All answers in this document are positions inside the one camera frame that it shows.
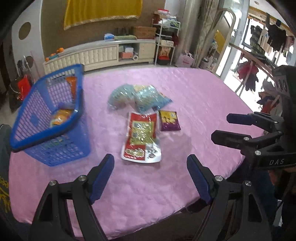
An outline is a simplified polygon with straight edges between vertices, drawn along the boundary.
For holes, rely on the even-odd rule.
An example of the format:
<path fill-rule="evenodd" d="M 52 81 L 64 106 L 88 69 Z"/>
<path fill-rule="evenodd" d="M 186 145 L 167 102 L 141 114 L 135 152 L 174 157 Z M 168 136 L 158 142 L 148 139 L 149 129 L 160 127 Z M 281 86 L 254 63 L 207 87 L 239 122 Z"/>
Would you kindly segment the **white metal shelf rack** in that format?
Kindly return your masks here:
<path fill-rule="evenodd" d="M 181 22 L 167 9 L 157 9 L 152 18 L 152 26 L 156 28 L 154 64 L 172 65 L 175 50 L 179 44 Z"/>

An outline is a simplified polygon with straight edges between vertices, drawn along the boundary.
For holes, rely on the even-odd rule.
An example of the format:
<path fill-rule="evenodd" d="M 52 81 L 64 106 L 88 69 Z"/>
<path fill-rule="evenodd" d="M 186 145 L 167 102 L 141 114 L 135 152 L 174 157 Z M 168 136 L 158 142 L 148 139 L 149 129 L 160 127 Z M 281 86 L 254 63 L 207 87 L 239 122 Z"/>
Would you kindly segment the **red bag on floor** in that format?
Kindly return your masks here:
<path fill-rule="evenodd" d="M 31 82 L 27 74 L 25 74 L 19 81 L 18 81 L 18 88 L 20 91 L 20 99 L 24 100 L 31 90 Z"/>

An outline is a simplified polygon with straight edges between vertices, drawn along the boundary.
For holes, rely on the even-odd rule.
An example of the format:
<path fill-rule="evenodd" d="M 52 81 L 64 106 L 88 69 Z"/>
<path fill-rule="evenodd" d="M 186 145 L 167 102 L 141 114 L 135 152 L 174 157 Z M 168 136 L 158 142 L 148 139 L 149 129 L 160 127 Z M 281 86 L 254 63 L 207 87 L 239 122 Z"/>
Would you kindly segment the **brown coffee snack packet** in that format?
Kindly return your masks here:
<path fill-rule="evenodd" d="M 67 76 L 66 81 L 70 86 L 71 89 L 71 95 L 72 95 L 72 100 L 73 102 L 76 99 L 76 84 L 77 84 L 77 77 L 75 76 Z"/>

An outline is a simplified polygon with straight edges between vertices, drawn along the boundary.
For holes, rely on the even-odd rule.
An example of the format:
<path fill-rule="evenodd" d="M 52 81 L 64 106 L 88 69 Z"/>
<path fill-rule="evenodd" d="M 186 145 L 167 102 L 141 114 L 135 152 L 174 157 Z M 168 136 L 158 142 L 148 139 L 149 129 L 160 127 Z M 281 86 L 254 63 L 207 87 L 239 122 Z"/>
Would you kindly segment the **white TV cabinet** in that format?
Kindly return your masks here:
<path fill-rule="evenodd" d="M 77 45 L 58 53 L 43 63 L 46 74 L 74 65 L 91 71 L 119 65 L 153 63 L 156 41 L 149 39 L 95 41 Z"/>

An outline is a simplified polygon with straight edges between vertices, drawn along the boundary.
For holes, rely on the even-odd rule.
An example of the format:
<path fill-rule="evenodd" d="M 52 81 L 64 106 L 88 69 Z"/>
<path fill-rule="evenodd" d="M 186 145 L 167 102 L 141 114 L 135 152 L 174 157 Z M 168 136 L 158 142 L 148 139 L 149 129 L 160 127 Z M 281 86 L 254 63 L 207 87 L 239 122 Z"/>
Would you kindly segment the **orange snack packet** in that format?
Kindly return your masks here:
<path fill-rule="evenodd" d="M 59 126 L 66 122 L 72 115 L 72 109 L 59 109 L 55 111 L 50 118 L 50 127 Z"/>

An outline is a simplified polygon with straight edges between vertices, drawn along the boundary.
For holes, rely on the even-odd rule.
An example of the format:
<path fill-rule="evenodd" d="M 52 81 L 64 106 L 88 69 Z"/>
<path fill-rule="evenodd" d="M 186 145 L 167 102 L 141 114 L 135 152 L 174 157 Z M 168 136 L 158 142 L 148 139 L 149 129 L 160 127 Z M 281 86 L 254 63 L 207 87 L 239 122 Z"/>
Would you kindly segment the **green folded cloth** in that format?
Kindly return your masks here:
<path fill-rule="evenodd" d="M 120 35 L 120 36 L 114 36 L 115 41 L 123 41 L 123 40 L 137 40 L 137 37 L 135 35 Z"/>

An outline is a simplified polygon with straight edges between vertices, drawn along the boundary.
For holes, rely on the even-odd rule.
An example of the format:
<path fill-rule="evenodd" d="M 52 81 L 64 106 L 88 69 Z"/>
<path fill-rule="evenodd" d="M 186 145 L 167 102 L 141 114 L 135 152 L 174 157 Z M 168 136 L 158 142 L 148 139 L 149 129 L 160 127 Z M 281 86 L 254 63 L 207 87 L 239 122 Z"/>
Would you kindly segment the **red silver snack pouch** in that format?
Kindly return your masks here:
<path fill-rule="evenodd" d="M 129 113 L 126 141 L 121 149 L 121 158 L 143 164 L 160 162 L 162 152 L 157 138 L 157 129 L 157 113 Z"/>

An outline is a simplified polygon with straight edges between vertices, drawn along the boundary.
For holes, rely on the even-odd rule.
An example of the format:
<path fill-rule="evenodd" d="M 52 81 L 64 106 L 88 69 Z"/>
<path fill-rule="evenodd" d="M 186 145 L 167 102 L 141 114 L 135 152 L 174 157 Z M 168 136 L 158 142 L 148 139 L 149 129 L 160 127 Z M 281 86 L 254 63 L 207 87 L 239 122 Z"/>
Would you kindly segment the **arched standing mirror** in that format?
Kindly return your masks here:
<path fill-rule="evenodd" d="M 206 37 L 199 68 L 216 74 L 226 47 L 230 43 L 236 16 L 230 9 L 219 9 Z"/>

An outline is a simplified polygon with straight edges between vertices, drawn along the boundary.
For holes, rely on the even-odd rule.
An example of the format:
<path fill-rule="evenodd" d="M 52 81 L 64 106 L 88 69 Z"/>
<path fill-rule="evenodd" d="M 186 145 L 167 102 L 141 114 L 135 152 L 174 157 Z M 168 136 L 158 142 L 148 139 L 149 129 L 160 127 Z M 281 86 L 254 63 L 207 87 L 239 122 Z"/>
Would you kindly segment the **silver standing air conditioner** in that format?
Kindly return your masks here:
<path fill-rule="evenodd" d="M 177 62 L 181 53 L 191 49 L 201 3 L 202 1 L 185 1 L 181 15 L 182 19 L 180 20 L 179 44 L 175 48 L 174 62 Z"/>

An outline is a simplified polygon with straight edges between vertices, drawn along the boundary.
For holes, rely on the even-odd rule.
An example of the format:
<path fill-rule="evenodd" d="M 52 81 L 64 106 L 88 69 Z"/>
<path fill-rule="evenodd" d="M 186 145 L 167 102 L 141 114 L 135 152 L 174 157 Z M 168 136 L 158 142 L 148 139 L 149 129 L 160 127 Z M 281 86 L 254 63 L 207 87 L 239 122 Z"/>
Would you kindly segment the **yellow cloth cover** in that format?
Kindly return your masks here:
<path fill-rule="evenodd" d="M 68 30 L 99 21 L 138 19 L 142 14 L 142 3 L 131 0 L 67 1 L 63 28 Z"/>

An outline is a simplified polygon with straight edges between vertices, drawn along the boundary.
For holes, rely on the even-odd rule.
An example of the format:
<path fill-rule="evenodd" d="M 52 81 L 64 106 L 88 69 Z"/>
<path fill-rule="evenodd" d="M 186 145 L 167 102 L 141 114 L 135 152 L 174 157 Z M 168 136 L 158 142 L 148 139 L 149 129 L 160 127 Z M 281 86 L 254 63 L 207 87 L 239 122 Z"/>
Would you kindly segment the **purple yellow snack packet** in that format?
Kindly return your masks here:
<path fill-rule="evenodd" d="M 178 116 L 176 111 L 159 111 L 159 117 L 161 120 L 161 131 L 180 131 Z"/>

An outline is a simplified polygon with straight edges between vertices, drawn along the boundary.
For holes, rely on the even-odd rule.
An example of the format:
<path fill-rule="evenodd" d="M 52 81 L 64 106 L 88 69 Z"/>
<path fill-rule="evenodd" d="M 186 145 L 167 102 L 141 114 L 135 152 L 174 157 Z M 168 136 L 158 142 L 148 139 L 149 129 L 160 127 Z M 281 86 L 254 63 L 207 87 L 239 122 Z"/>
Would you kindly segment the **grey queen chair cover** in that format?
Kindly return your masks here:
<path fill-rule="evenodd" d="M 1 218 L 9 224 L 14 222 L 9 195 L 10 135 L 11 127 L 1 124 Z"/>

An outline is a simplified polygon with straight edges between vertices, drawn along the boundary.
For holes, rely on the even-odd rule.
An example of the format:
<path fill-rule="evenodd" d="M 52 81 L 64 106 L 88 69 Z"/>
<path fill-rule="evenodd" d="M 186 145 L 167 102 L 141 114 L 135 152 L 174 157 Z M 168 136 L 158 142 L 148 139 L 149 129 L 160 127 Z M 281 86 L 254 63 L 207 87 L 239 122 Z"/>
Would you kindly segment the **green cracker packet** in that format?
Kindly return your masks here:
<path fill-rule="evenodd" d="M 63 146 L 67 145 L 69 142 L 69 138 L 67 136 L 60 136 L 53 139 L 50 139 L 49 141 L 46 141 L 42 144 L 42 147 L 45 150 L 56 150 L 60 149 Z"/>

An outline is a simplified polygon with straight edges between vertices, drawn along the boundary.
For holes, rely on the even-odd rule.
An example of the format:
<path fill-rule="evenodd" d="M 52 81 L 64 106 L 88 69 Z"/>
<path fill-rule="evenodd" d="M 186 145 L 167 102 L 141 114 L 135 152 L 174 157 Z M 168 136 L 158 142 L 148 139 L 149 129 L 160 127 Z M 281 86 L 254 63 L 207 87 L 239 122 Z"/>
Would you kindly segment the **pink tote bag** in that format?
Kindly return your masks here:
<path fill-rule="evenodd" d="M 185 53 L 180 54 L 175 65 L 177 67 L 182 67 L 182 68 L 191 68 L 194 61 L 195 59 L 192 56 L 192 54 L 187 51 Z"/>

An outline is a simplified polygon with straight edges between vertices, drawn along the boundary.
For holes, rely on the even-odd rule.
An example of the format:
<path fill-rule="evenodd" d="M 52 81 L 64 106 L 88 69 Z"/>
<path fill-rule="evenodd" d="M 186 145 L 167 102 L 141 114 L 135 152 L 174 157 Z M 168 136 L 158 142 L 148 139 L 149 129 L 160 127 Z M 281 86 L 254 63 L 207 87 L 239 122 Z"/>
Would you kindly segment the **blue plastic basket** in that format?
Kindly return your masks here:
<path fill-rule="evenodd" d="M 77 77 L 73 102 L 67 76 Z M 10 136 L 14 153 L 24 151 L 37 161 L 53 167 L 84 158 L 90 154 L 90 142 L 84 111 L 84 66 L 74 64 L 41 77 L 31 88 L 18 111 Z M 72 109 L 71 117 L 59 126 L 50 127 L 51 115 L 59 109 Z M 67 145 L 45 150 L 42 144 L 67 136 Z"/>

